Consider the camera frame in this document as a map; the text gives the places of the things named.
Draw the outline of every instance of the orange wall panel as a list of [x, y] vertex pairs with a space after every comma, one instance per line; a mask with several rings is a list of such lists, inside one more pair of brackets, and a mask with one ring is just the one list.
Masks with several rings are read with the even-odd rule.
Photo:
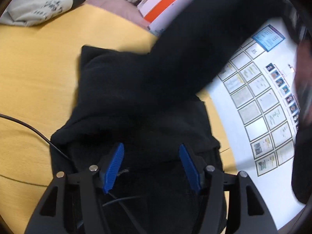
[[162, 13], [166, 8], [168, 8], [175, 0], [161, 0], [159, 3], [155, 5], [154, 8], [151, 9], [149, 13], [144, 17], [144, 19], [148, 22], [153, 22], [155, 18], [157, 18], [160, 13]]

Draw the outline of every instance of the wooden table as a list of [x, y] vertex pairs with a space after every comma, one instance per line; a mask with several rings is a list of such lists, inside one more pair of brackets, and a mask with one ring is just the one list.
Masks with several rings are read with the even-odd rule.
[[[21, 119], [46, 137], [71, 114], [81, 46], [150, 50], [156, 38], [103, 9], [83, 5], [40, 26], [0, 26], [0, 113]], [[224, 130], [206, 92], [213, 134], [224, 165], [234, 163]], [[49, 147], [35, 133], [0, 119], [0, 214], [22, 234], [52, 179]]]

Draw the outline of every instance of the silver bolt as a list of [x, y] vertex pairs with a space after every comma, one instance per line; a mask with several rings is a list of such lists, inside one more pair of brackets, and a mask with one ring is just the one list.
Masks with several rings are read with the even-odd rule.
[[98, 169], [98, 166], [97, 166], [96, 164], [93, 164], [93, 165], [91, 165], [91, 166], [89, 167], [89, 170], [92, 171], [92, 172], [97, 171], [97, 169]]
[[206, 170], [207, 170], [208, 172], [214, 172], [215, 169], [216, 169], [216, 168], [215, 168], [213, 165], [207, 165], [207, 167], [206, 167]]
[[58, 178], [63, 178], [65, 176], [65, 172], [58, 172], [57, 177]]
[[239, 172], [239, 175], [241, 175], [241, 177], [243, 177], [243, 178], [248, 177], [248, 174], [247, 174], [247, 172], [245, 172], [245, 171]]

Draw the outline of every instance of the blue rubber tip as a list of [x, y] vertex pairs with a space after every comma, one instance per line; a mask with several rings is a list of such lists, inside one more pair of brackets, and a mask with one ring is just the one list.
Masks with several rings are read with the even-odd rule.
[[103, 181], [103, 191], [108, 193], [114, 186], [121, 162], [124, 159], [124, 145], [120, 143], [113, 154], [109, 166], [104, 174]]
[[199, 193], [201, 190], [199, 173], [183, 144], [179, 147], [179, 157], [181, 159], [191, 189], [196, 193]]

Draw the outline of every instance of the pink floor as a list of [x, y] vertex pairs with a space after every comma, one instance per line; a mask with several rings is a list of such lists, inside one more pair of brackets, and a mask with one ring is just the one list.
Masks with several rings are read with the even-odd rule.
[[137, 7], [127, 0], [89, 0], [87, 3], [110, 11], [148, 30], [149, 22], [142, 17]]

